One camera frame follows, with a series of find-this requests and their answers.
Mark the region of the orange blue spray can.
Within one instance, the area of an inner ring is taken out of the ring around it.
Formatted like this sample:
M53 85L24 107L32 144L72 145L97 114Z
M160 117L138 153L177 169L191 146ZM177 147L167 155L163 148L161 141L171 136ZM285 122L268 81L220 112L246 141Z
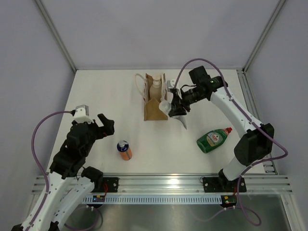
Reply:
M117 144L117 150L123 160L128 161L132 158L132 152L127 141L121 140Z

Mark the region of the beige pump soap bottle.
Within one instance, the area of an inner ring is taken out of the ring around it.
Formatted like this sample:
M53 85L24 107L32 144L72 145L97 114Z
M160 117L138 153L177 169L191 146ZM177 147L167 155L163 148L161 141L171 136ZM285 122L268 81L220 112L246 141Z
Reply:
M150 99L156 99L158 102L161 102L162 97L162 82L161 75L153 75L153 83L149 89Z

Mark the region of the green dish soap bottle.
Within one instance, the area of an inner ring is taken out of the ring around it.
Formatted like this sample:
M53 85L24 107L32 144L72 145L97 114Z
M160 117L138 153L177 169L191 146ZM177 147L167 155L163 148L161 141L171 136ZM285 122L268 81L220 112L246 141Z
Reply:
M215 129L200 137L196 143L203 153L209 153L220 147L231 132L232 128Z

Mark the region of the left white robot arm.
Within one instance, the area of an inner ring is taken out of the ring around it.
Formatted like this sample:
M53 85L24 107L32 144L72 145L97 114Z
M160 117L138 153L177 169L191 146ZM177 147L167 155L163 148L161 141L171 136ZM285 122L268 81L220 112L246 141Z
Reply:
M98 192L103 188L103 173L87 167L75 187L66 191L85 164L93 144L114 134L115 122L98 114L103 124L100 127L79 109L71 114L74 120L70 131L53 158L50 172L44 174L45 188L26 220L13 226L14 231L60 231L82 199L91 191Z

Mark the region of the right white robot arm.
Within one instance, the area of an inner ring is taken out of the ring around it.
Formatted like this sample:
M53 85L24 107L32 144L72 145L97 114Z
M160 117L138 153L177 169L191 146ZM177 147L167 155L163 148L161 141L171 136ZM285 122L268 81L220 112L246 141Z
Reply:
M211 77L203 66L189 72L192 86L183 91L178 88L178 80L167 82L167 91L173 98L168 103L166 114L170 118L183 120L191 110L191 105L203 99L212 102L235 128L240 140L234 147L234 158L221 169L217 177L205 178L204 188L212 187L220 192L243 191L241 180L243 174L253 165L258 164L271 153L274 127L263 124L251 113L242 108L229 90L223 74Z

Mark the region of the watermelon print canvas bag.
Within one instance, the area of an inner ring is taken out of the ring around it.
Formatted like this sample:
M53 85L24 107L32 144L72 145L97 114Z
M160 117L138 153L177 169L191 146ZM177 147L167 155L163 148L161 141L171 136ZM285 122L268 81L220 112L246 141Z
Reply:
M160 73L162 82L162 97L161 101L167 100L166 77L164 73ZM143 90L139 89L137 77L143 80ZM153 76L146 74L143 77L141 74L134 76L134 83L138 93L142 96L144 103L144 121L160 121L168 120L167 116L159 110L159 104L156 99L150 99L149 89L153 83Z

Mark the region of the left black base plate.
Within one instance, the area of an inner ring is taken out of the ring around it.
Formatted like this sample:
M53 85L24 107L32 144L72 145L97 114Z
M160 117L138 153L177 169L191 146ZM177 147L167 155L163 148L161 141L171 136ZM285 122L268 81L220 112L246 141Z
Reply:
M107 193L116 193L118 192L118 184L118 177L102 177L95 181L92 192L104 193L107 190Z

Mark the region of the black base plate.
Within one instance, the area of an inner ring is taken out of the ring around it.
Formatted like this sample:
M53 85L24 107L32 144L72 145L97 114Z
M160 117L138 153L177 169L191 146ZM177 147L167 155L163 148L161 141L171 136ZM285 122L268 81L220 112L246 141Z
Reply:
M247 192L246 183L243 178L233 181L223 180L220 177L203 177L202 178L204 192L206 193L234 193Z
M116 193L118 192L118 184L118 177L102 177L95 181L92 192L104 193L107 190L107 193Z

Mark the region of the aluminium mounting rail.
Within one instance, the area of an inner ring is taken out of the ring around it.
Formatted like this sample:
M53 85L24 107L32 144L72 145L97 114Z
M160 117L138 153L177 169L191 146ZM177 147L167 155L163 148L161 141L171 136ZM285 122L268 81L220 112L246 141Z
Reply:
M215 174L108 174L104 178L118 178L118 194L202 194L204 177ZM292 194L286 175L246 174L247 194Z

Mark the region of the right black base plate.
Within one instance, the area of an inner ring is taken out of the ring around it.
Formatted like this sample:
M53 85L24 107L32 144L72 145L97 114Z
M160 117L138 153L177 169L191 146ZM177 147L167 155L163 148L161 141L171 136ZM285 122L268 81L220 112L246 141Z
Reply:
M203 177L202 178L204 192L206 193L234 193L247 192L246 183L243 178L233 181L223 180L220 177Z

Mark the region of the left aluminium frame post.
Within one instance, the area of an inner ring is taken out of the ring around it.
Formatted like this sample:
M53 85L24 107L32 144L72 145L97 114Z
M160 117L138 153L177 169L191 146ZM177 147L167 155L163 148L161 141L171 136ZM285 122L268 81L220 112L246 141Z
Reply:
M61 54L63 55L64 59L66 60L68 66L72 70L72 72L75 74L77 72L77 67L69 54L50 14L48 13L48 10L42 0L33 0L33 3L38 9L39 14L41 15L43 21L45 22L51 36L53 37L58 49L60 50Z

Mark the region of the aluminium frame post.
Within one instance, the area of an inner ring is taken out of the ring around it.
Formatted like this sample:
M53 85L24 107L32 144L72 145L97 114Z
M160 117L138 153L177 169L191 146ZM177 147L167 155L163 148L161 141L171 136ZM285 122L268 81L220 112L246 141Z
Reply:
M41 15L43 21L45 22L51 36L53 37L58 49L60 50L61 54L63 55L64 59L66 60L68 66L72 70L72 72L75 74L77 72L77 67L69 54L50 14L48 13L48 10L42 0L33 0L33 3L38 9L39 14Z
M263 46L263 43L265 42L268 34L270 33L271 29L273 28L273 25L275 24L275 22L277 21L280 13L282 12L284 6L286 5L288 1L287 0L279 0L273 10L273 12L271 13L268 21L265 24L265 27L263 28L255 46L253 47L247 61L245 62L243 68L242 68L242 72L244 74L247 73L249 67L251 66L251 64L253 63L254 59L256 58L259 50L261 49L261 47Z

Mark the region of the right aluminium frame post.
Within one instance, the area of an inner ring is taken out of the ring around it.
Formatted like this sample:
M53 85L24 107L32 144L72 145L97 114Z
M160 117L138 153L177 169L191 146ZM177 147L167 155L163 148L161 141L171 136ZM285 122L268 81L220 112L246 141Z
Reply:
M263 28L255 46L253 47L247 61L245 62L243 68L242 68L242 72L244 74L247 73L249 67L251 66L251 64L253 63L254 59L256 58L259 50L261 49L261 47L263 46L263 43L265 42L268 34L270 33L271 29L273 28L273 25L275 24L275 22L277 21L280 13L282 12L284 6L286 5L288 1L287 0L279 0L273 10L273 12L271 13L268 21L265 24L265 27Z

